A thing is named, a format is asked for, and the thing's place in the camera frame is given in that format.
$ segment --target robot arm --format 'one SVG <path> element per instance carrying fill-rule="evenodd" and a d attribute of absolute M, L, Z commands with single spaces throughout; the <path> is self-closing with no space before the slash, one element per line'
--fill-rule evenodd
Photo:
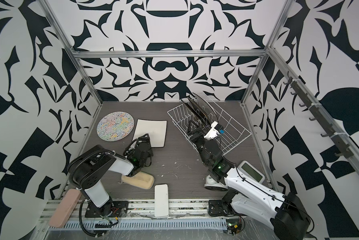
<path fill-rule="evenodd" d="M 303 239 L 311 220 L 300 199 L 292 193 L 285 196 L 269 189 L 248 173 L 241 171 L 222 156 L 215 138 L 213 126 L 207 134 L 198 131 L 190 136 L 190 140 L 196 144 L 203 164 L 208 167 L 210 177 L 229 190 L 222 199 L 222 206 L 219 207 L 223 209 L 220 215 L 248 215 L 273 229 L 280 240 Z"/>
<path fill-rule="evenodd" d="M 70 183 L 77 187 L 100 216 L 111 213 L 112 199 L 105 191 L 101 177 L 106 171 L 113 171 L 132 177 L 145 166 L 148 157 L 153 156 L 149 135 L 135 139 L 121 156 L 113 151 L 96 145 L 73 160 L 67 170 Z"/>

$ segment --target patterned wallpaper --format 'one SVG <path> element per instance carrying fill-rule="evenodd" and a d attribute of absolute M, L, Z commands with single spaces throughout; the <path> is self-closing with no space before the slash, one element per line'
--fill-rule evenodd
<path fill-rule="evenodd" d="M 297 0 L 275 49 L 359 146 L 359 1 Z"/>
<path fill-rule="evenodd" d="M 81 61 L 104 101 L 178 101 L 201 92 L 217 100 L 241 100 L 259 57 Z"/>
<path fill-rule="evenodd" d="M 36 225 L 97 108 L 34 0 L 0 0 L 0 239 Z"/>
<path fill-rule="evenodd" d="M 301 199 L 315 228 L 306 238 L 359 239 L 359 175 L 269 59 L 246 103 L 278 189 Z"/>
<path fill-rule="evenodd" d="M 359 1 L 297 0 L 276 51 L 359 146 Z M 302 200 L 312 239 L 359 239 L 359 176 L 271 60 L 247 102 L 280 189 Z"/>
<path fill-rule="evenodd" d="M 124 51 L 263 49 L 285 0 L 49 2 L 76 50 Z"/>

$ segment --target white sponge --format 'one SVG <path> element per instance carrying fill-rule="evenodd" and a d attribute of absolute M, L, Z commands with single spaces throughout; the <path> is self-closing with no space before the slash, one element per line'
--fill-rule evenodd
<path fill-rule="evenodd" d="M 156 218 L 169 217 L 168 185 L 161 184 L 154 187 L 154 216 Z"/>

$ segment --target hook rack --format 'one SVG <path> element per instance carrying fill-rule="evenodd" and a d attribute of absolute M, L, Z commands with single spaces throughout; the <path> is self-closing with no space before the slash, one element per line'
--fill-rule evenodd
<path fill-rule="evenodd" d="M 334 142 L 335 146 L 340 150 L 340 153 L 335 153 L 335 156 L 344 156 L 345 158 L 349 158 L 354 155 L 354 153 L 349 149 L 349 144 L 347 144 L 344 141 L 344 138 L 341 135 L 344 135 L 346 133 L 344 132 L 337 132 L 332 123 L 332 119 L 330 119 L 328 116 L 330 116 L 326 110 L 323 108 L 322 104 L 314 103 L 313 98 L 311 97 L 311 93 L 305 89 L 304 84 L 302 84 L 302 81 L 298 81 L 297 79 L 290 80 L 290 86 L 295 91 L 294 93 L 291 93 L 292 95 L 298 95 L 300 99 L 302 100 L 303 104 L 299 104 L 301 107 L 309 106 L 308 109 L 311 112 L 311 114 L 314 116 L 314 118 L 309 118 L 310 121 L 317 121 L 323 130 L 325 131 L 325 134 L 321 134 L 321 137 L 330 137 L 330 139 Z"/>

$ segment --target dish rack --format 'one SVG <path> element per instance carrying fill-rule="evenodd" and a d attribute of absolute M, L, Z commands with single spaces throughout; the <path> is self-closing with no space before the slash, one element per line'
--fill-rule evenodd
<path fill-rule="evenodd" d="M 223 152 L 223 155 L 227 154 L 233 148 L 242 143 L 247 139 L 251 132 L 247 130 L 242 124 L 237 122 L 229 113 L 227 113 L 223 108 L 221 108 L 214 100 L 212 100 L 206 94 L 199 94 L 211 108 L 213 108 L 216 116 L 213 118 L 213 114 L 209 114 L 209 118 L 213 121 L 217 121 L 224 127 L 225 133 L 218 134 L 220 140 L 220 149 Z M 182 103 L 181 105 L 168 111 L 169 116 L 172 118 L 174 125 L 179 129 L 182 135 L 186 138 L 188 142 L 197 150 L 196 145 L 190 141 L 190 136 L 187 135 L 189 123 L 196 122 L 201 126 L 201 121 L 194 116 L 194 114 Z M 194 124 L 190 124 L 190 131 L 196 129 Z M 211 129 L 210 125 L 203 127 L 205 133 Z"/>

